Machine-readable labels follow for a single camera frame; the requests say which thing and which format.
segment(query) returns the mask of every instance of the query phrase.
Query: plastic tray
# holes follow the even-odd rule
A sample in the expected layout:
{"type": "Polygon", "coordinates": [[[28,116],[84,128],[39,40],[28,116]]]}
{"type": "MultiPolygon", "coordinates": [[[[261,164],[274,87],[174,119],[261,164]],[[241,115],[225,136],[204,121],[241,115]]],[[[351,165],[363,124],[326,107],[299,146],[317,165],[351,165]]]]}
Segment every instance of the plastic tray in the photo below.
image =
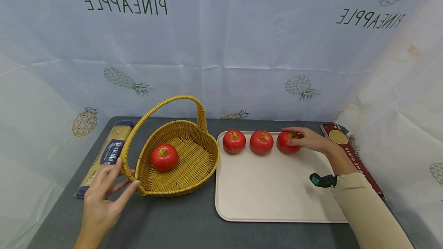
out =
{"type": "Polygon", "coordinates": [[[249,147],[253,132],[243,132],[246,146],[229,154],[218,138],[220,161],[216,170],[215,207],[222,219],[237,222],[347,223],[330,188],[315,187],[312,173],[332,174],[321,153],[302,148],[285,154],[277,148],[279,133],[271,132],[274,146],[266,155],[249,147]]]}

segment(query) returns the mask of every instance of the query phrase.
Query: blue label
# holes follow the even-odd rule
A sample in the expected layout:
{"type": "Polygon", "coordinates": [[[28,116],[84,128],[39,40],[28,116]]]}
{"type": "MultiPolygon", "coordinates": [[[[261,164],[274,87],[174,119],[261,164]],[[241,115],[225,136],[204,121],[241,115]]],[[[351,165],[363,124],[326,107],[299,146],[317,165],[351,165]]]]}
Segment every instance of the blue label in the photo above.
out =
{"type": "Polygon", "coordinates": [[[100,159],[100,164],[115,164],[117,162],[117,158],[120,156],[120,152],[122,152],[124,144],[124,141],[121,141],[119,139],[112,139],[103,151],[103,155],[100,159]]]}

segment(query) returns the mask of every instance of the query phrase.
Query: basket handle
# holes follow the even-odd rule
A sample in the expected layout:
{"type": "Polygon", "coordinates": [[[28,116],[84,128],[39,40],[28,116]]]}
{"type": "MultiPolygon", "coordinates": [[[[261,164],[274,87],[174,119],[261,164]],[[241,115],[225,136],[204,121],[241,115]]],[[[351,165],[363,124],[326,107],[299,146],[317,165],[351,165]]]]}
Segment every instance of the basket handle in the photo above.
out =
{"type": "MultiPolygon", "coordinates": [[[[123,145],[122,153],[120,154],[120,158],[123,161],[123,167],[122,167],[122,173],[131,181],[134,182],[136,178],[132,175],[131,170],[128,166],[128,153],[129,153],[129,146],[132,143],[132,139],[135,137],[137,131],[140,129],[140,127],[145,123],[146,119],[148,119],[155,111],[160,109],[160,107],[163,107],[167,103],[170,103],[172,101],[178,100],[178,99],[189,99],[195,102],[197,105],[197,126],[202,132],[207,133],[208,127],[206,124],[206,114],[205,109],[203,108],[203,104],[195,97],[190,95],[178,95],[175,97],[171,97],[167,100],[164,100],[160,102],[159,104],[155,105],[154,108],[152,108],[149,112],[147,112],[145,115],[143,115],[142,118],[137,122],[137,124],[134,126],[134,129],[132,129],[131,133],[129,133],[128,138],[126,139],[125,145],[123,145]]],[[[146,194],[145,189],[139,185],[137,190],[140,194],[146,194]]]]}

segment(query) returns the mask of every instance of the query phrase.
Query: sleeve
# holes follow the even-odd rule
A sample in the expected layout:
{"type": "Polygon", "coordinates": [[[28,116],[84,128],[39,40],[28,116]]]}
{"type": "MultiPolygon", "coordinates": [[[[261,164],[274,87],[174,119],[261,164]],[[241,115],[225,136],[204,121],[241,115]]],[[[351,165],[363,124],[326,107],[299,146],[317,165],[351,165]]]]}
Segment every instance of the sleeve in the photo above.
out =
{"type": "Polygon", "coordinates": [[[339,176],[332,194],[361,249],[413,249],[405,232],[364,175],[339,176]]]}

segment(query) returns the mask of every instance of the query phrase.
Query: wicker basket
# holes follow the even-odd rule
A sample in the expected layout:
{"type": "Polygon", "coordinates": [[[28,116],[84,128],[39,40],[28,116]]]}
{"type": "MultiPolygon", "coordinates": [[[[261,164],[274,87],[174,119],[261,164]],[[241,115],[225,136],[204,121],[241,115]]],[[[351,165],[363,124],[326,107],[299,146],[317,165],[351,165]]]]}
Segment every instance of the wicker basket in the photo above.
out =
{"type": "Polygon", "coordinates": [[[135,125],[123,146],[120,155],[122,172],[131,182],[140,180],[139,194],[146,196],[179,196],[193,193],[201,188],[215,172],[220,158],[218,142],[209,135],[203,105],[195,97],[180,95],[157,104],[135,125]],[[146,121],[160,107],[178,99],[190,99],[197,105],[197,124],[187,120],[176,120],[157,129],[146,141],[137,161],[135,177],[128,167],[128,151],[132,139],[146,121]],[[151,164],[151,153],[155,147],[167,143],[177,149],[178,164],[169,171],[157,171],[151,164]]]}

